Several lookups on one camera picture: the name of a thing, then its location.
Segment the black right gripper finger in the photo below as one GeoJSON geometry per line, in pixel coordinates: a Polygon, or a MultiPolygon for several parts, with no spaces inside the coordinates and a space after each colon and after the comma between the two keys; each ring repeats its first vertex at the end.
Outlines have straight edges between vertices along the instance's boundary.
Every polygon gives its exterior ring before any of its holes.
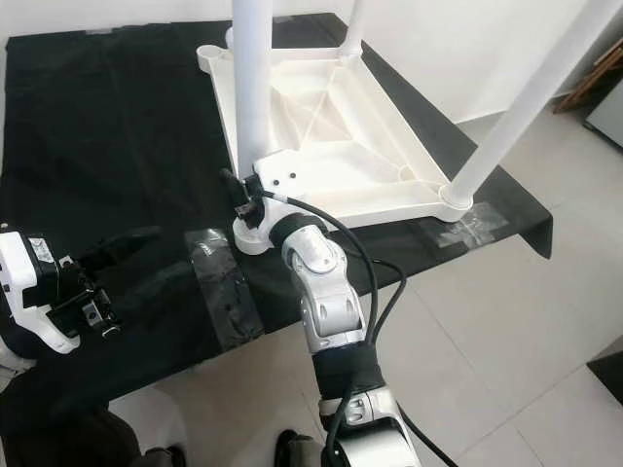
{"type": "Polygon", "coordinates": [[[252,197],[246,191],[246,184],[243,179],[237,178],[230,168],[219,170],[219,178],[226,191],[227,199],[237,217],[246,217],[252,210],[252,197]]]}

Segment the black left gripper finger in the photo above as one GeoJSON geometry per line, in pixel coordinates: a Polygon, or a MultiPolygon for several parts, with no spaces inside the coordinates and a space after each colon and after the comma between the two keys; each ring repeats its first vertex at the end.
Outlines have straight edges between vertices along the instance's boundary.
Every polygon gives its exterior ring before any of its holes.
{"type": "Polygon", "coordinates": [[[192,264],[174,263],[125,290],[113,302],[113,312],[122,323],[156,323],[202,305],[203,293],[192,264]]]}
{"type": "Polygon", "coordinates": [[[161,234],[161,227],[147,226],[106,237],[77,255],[76,263],[91,274],[119,266],[153,241],[159,240],[161,234]]]}

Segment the white plastic children table top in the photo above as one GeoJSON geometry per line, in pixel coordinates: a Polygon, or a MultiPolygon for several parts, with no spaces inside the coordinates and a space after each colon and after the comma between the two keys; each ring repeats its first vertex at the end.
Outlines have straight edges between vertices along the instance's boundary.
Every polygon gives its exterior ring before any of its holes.
{"type": "MultiPolygon", "coordinates": [[[[235,60],[223,48],[197,51],[212,77],[237,175],[235,60]]],[[[275,49],[271,65],[269,152],[300,153],[316,206],[349,228],[421,217],[439,218],[439,191],[450,184],[362,57],[339,59],[335,48],[275,49]]],[[[258,255],[264,243],[237,218],[235,242],[258,255]]]]}

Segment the robot right leg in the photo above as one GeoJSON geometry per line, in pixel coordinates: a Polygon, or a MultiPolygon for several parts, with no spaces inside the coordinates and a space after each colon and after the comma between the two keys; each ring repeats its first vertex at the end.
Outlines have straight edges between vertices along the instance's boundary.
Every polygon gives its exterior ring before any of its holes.
{"type": "Polygon", "coordinates": [[[273,467],[335,467],[326,461],[324,445],[311,436],[284,430],[275,441],[273,467]]]}

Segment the brown wooden board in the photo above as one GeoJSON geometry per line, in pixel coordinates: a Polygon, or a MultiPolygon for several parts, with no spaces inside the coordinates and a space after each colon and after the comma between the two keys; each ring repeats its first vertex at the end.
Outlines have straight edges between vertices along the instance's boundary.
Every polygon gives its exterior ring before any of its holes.
{"type": "Polygon", "coordinates": [[[578,110],[580,107],[596,102],[598,97],[605,97],[619,80],[623,79],[623,36],[610,45],[600,57],[592,63],[588,72],[575,81],[575,86],[566,96],[557,102],[553,112],[562,113],[578,110]]]}

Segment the grey refrigerator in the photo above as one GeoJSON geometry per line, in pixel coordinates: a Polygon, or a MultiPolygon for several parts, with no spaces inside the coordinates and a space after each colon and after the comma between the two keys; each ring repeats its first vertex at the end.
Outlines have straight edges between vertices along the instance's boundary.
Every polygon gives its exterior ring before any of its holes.
{"type": "Polygon", "coordinates": [[[623,77],[588,113],[583,127],[623,151],[623,77]]]}

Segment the black side table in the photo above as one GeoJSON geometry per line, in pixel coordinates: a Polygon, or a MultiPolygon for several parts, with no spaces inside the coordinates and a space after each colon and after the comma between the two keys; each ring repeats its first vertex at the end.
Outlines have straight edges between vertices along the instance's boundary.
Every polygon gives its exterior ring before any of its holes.
{"type": "Polygon", "coordinates": [[[623,337],[614,339],[586,366],[610,395],[623,405],[623,337]]]}

